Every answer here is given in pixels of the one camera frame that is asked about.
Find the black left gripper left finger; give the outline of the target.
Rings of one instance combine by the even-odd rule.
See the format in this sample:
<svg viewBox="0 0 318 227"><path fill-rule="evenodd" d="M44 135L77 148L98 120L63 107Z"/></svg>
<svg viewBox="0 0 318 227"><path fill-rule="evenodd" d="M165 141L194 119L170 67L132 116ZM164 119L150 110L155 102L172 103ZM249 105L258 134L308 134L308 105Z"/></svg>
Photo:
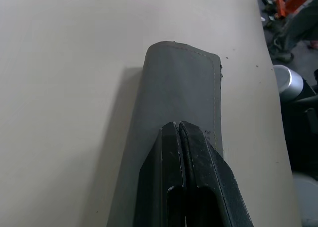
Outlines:
<svg viewBox="0 0 318 227"><path fill-rule="evenodd" d="M182 158L178 128L174 122L169 122L160 128L140 169L134 226L185 225Z"/></svg>

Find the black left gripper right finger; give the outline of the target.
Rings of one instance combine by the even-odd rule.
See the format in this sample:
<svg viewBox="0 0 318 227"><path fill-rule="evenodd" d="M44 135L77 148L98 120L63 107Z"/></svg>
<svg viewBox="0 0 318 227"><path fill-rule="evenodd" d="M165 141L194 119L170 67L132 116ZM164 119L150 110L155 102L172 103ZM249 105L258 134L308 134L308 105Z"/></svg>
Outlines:
<svg viewBox="0 0 318 227"><path fill-rule="evenodd" d="M186 174L187 226L253 226L233 172L204 132L182 121L179 135Z"/></svg>

